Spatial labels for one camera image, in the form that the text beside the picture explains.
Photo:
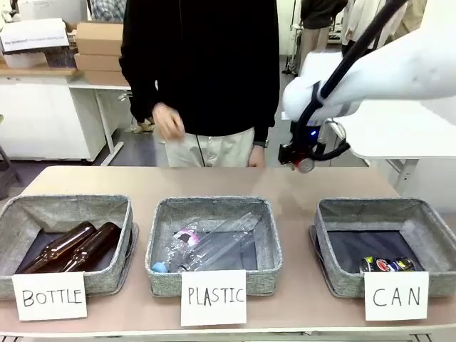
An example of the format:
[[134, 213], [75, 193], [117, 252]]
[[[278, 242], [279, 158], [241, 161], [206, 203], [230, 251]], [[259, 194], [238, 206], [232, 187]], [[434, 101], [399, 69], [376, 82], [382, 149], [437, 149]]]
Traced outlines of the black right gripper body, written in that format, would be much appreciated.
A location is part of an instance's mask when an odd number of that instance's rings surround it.
[[[295, 132], [297, 131], [296, 125], [297, 125], [297, 122], [291, 121], [290, 130], [289, 130], [290, 133], [291, 133], [291, 141], [290, 141], [290, 143], [293, 143], [294, 145], [296, 144], [295, 143], [295, 139], [294, 139]], [[311, 147], [313, 147], [316, 143], [319, 143], [319, 142], [322, 143], [319, 140], [319, 135], [320, 135], [322, 127], [323, 127], [322, 124], [317, 125], [317, 126], [314, 125], [314, 126], [306, 126], [305, 127], [305, 132], [302, 133], [302, 135], [306, 138], [306, 142]]]

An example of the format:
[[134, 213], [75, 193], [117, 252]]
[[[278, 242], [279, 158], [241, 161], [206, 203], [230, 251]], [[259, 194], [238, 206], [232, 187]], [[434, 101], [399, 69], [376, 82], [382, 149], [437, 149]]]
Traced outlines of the person left hand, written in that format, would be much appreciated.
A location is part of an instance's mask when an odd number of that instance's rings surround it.
[[248, 167], [266, 167], [265, 148], [254, 145], [250, 152]]

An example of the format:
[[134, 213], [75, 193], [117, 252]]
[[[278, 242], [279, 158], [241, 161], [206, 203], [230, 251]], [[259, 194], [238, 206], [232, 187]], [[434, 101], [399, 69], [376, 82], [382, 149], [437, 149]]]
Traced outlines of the person right hand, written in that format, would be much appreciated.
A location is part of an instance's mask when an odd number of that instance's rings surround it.
[[179, 113], [164, 103], [158, 103], [152, 110], [155, 127], [164, 141], [181, 140], [185, 127]]

